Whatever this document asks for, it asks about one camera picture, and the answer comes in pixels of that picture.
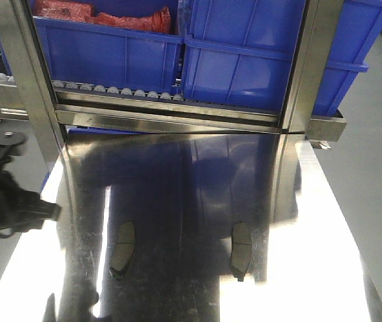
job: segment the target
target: metal shelf rail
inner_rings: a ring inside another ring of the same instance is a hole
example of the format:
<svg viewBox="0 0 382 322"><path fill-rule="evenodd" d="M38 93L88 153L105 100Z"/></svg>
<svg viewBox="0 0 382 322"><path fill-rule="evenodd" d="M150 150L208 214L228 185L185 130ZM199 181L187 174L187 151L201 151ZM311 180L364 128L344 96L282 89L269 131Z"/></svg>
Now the metal shelf rail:
<svg viewBox="0 0 382 322"><path fill-rule="evenodd" d="M220 105L130 99L55 89L27 0L0 0L0 38L16 85L0 81L0 116L29 119L51 170L66 139L65 125L157 133L306 133L335 141L341 117L311 117L343 0L307 0L293 71L279 115Z"/></svg>

